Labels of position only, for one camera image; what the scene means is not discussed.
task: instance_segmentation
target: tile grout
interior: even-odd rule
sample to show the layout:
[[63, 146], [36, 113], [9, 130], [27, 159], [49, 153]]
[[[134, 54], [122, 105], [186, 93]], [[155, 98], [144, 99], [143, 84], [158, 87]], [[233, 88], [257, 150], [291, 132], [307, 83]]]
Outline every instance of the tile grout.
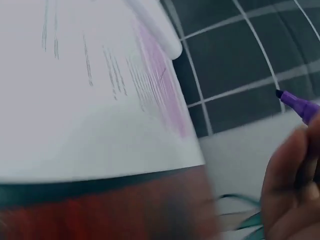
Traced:
[[[300, 4], [299, 4], [299, 3], [297, 4], [296, 1], [294, 1], [294, 2], [295, 2], [295, 6], [296, 6], [296, 8], [294, 8], [294, 9], [297, 9], [297, 10], [298, 10]], [[291, 3], [292, 3], [292, 1], [289, 0], [289, 1], [279, 2], [279, 3], [273, 4], [273, 5], [277, 6], [277, 8], [280, 7], [280, 8], [282, 9], [282, 11], [286, 11], [286, 10], [287, 10], [287, 11], [290, 11], [290, 10], [293, 9], [293, 8], [292, 8], [293, 6], [291, 6]], [[263, 15], [266, 15], [266, 14], [269, 14], [269, 13], [274, 13], [273, 10], [268, 9], [270, 6], [271, 6], [271, 5], [267, 5], [267, 6], [263, 6], [263, 7], [259, 7], [259, 8], [250, 10], [250, 11], [247, 12], [247, 15], [248, 15], [249, 18], [253, 18], [253, 17], [263, 16]], [[241, 14], [235, 15], [235, 16], [229, 17], [229, 18], [227, 18], [227, 19], [225, 19], [225, 20], [222, 20], [222, 21], [219, 21], [219, 22], [217, 22], [217, 23], [214, 23], [214, 24], [212, 24], [212, 25], [206, 26], [206, 27], [204, 27], [204, 28], [202, 28], [202, 29], [200, 29], [200, 30], [194, 31], [194, 32], [188, 34], [187, 36], [180, 37], [179, 40], [180, 40], [180, 41], [186, 40], [186, 39], [195, 37], [195, 36], [197, 36], [197, 35], [206, 33], [206, 32], [208, 32], [208, 31], [211, 31], [211, 30], [213, 30], [213, 29], [221, 28], [221, 27], [224, 27], [224, 26], [226, 26], [226, 25], [234, 24], [234, 23], [237, 23], [237, 22], [243, 21], [243, 20], [245, 20], [245, 19], [243, 18], [243, 16], [242, 16]]]
[[[256, 32], [256, 30], [255, 30], [255, 28], [254, 28], [254, 26], [252, 25], [252, 23], [251, 23], [251, 21], [249, 20], [246, 12], [245, 12], [244, 9], [242, 8], [242, 6], [241, 6], [240, 3], [238, 2], [238, 0], [232, 0], [232, 2], [233, 2], [234, 5], [236, 6], [236, 8], [239, 10], [239, 12], [240, 12], [241, 15], [243, 16], [244, 20], [245, 20], [246, 23], [248, 24], [251, 32], [253, 33], [254, 38], [255, 38], [255, 40], [257, 41], [257, 43], [258, 43], [258, 45], [259, 45], [259, 47], [260, 47], [260, 49], [261, 49], [261, 51], [262, 51], [262, 54], [263, 54], [263, 56], [264, 56], [264, 59], [265, 59], [265, 61], [266, 61], [266, 64], [268, 65], [269, 70], [270, 70], [270, 72], [271, 72], [271, 75], [272, 75], [272, 78], [273, 78], [273, 81], [274, 81], [274, 84], [275, 84], [275, 88], [276, 88], [276, 89], [280, 89], [279, 83], [278, 83], [278, 79], [277, 79], [277, 77], [276, 77], [276, 74], [275, 74], [275, 72], [274, 72], [274, 69], [273, 69], [273, 67], [272, 67], [272, 65], [271, 65], [271, 62], [270, 62], [269, 57], [268, 57], [268, 55], [267, 55], [267, 53], [266, 53], [266, 50], [265, 50], [262, 42], [260, 41], [260, 38], [259, 38], [259, 36], [258, 36], [258, 34], [257, 34], [257, 32]], [[285, 105], [284, 105], [280, 100], [279, 100], [279, 104], [280, 104], [281, 112], [284, 113], [284, 112], [286, 111]]]
[[[172, 17], [172, 20], [175, 23], [175, 26], [177, 28], [177, 31], [178, 31], [180, 37], [183, 38], [184, 37], [184, 30], [182, 28], [178, 13], [176, 11], [176, 8], [175, 8], [172, 0], [164, 0], [163, 2], [166, 5], [166, 7], [167, 7], [167, 9], [168, 9], [168, 11], [169, 11], [169, 13], [170, 13], [170, 15]], [[201, 107], [202, 107], [202, 111], [203, 111], [203, 116], [204, 116], [204, 121], [205, 121], [206, 129], [207, 129], [207, 133], [208, 133], [208, 136], [211, 136], [213, 134], [213, 129], [212, 129], [212, 126], [211, 126], [211, 123], [210, 123], [210, 118], [209, 118], [209, 114], [208, 114], [208, 110], [207, 110], [206, 104], [203, 102], [204, 101], [204, 96], [203, 96], [202, 91], [201, 91], [201, 87], [200, 87], [198, 75], [197, 75], [197, 72], [196, 72], [196, 68], [195, 68], [194, 62], [192, 60], [191, 53], [189, 51], [189, 47], [188, 47], [187, 41], [185, 39], [183, 39], [181, 42], [182, 42], [182, 45], [184, 47], [185, 53], [187, 55], [187, 58], [189, 60], [190, 66], [191, 66], [191, 70], [192, 70], [193, 77], [194, 77], [194, 80], [195, 80], [196, 88], [197, 88], [198, 93], [199, 93], [200, 101], [202, 101], [201, 102]]]
[[308, 21], [308, 23], [310, 24], [313, 32], [315, 33], [316, 37], [318, 38], [319, 42], [320, 42], [320, 36], [319, 33], [317, 31], [317, 29], [315, 28], [315, 26], [313, 25], [312, 21], [310, 20], [310, 18], [308, 17], [307, 13], [305, 12], [305, 10], [301, 7], [300, 3], [298, 2], [298, 0], [293, 0], [294, 3], [297, 5], [297, 7], [300, 9], [300, 11], [302, 12], [302, 14], [304, 15], [304, 17], [306, 18], [306, 20]]

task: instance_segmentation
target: tiled wall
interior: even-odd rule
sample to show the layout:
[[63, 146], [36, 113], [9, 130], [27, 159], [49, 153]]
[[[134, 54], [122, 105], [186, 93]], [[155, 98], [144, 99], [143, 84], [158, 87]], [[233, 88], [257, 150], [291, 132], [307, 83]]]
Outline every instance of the tiled wall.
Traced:
[[182, 41], [173, 64], [199, 138], [287, 111], [277, 85], [320, 97], [320, 0], [161, 3]]

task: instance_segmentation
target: purple highlighter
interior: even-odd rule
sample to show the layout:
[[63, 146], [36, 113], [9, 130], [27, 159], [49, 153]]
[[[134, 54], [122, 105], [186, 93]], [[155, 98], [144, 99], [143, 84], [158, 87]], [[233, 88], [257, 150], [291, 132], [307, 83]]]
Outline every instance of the purple highlighter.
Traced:
[[301, 118], [305, 124], [309, 124], [320, 109], [320, 106], [296, 97], [288, 91], [275, 90], [275, 95], [283, 102], [292, 108]]

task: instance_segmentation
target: white surface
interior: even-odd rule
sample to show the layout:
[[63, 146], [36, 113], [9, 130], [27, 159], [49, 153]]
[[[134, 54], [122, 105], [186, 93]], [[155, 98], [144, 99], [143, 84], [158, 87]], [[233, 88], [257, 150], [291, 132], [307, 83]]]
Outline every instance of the white surface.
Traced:
[[162, 5], [154, 0], [124, 0], [137, 17], [157, 39], [159, 45], [171, 59], [182, 53], [182, 45]]
[[[141, 67], [139, 23], [131, 10], [115, 0], [58, 0], [55, 31], [56, 3], [48, 4], [45, 51], [46, 1], [0, 2], [1, 180], [97, 179], [203, 164], [172, 63], [163, 53], [173, 86], [165, 96], [145, 95], [144, 105], [139, 99], [126, 60], [141, 74], [154, 66]], [[112, 87], [102, 46], [117, 59], [127, 95], [116, 83]], [[140, 88], [151, 86], [141, 80]], [[173, 103], [184, 119], [183, 135], [170, 121]]]
[[[259, 198], [271, 155], [302, 124], [301, 118], [289, 111], [201, 138], [200, 147], [215, 195], [241, 193]], [[248, 209], [240, 204], [220, 201], [219, 210], [225, 214]]]

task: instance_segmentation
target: pink highlighter mark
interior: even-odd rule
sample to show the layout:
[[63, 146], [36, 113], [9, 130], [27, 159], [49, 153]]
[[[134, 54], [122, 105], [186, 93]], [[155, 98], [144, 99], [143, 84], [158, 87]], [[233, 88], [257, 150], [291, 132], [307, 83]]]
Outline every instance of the pink highlighter mark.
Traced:
[[181, 137], [185, 137], [187, 135], [186, 121], [174, 87], [173, 81], [175, 79], [170, 73], [170, 69], [167, 69], [165, 55], [157, 41], [141, 23], [138, 23], [138, 31], [141, 39], [141, 44], [140, 42], [138, 44], [145, 70], [155, 75], [154, 78], [151, 78], [151, 82], [152, 84], [155, 82], [154, 86], [156, 86], [159, 96], [155, 95], [154, 97], [160, 97], [163, 102], [164, 106], [161, 107], [161, 111], [167, 116], [169, 125], [176, 129]]

